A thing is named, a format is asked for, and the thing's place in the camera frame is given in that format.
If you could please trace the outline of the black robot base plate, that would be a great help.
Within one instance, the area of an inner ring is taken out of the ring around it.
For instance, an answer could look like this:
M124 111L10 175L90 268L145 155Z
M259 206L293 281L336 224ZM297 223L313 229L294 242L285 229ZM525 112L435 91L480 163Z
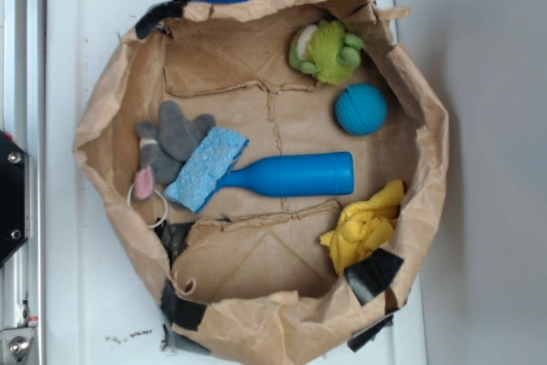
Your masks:
M28 155L1 131L1 267L28 239Z

